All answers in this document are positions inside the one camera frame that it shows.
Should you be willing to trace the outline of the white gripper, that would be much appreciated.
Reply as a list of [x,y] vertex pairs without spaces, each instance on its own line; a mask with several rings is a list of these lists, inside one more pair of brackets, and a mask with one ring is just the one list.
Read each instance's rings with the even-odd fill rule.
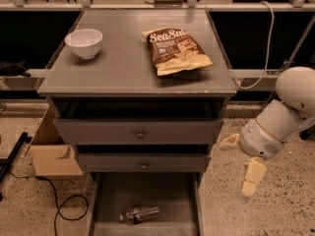
[[240,197],[243,202],[248,203],[267,172],[264,159],[276,157],[284,149],[284,143],[266,133],[256,120],[250,120],[242,128],[240,135],[230,135],[220,142],[219,148],[221,150],[241,148],[244,153],[256,156],[244,162]]

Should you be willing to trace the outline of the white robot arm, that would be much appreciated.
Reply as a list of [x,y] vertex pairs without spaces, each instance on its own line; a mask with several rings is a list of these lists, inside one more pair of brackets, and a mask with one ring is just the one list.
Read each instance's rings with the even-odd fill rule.
[[244,163],[240,195],[248,202],[267,172],[266,161],[275,158],[294,134],[315,124],[315,70],[293,67],[282,72],[275,82],[273,99],[239,133],[220,143],[220,149],[239,149],[250,156]]

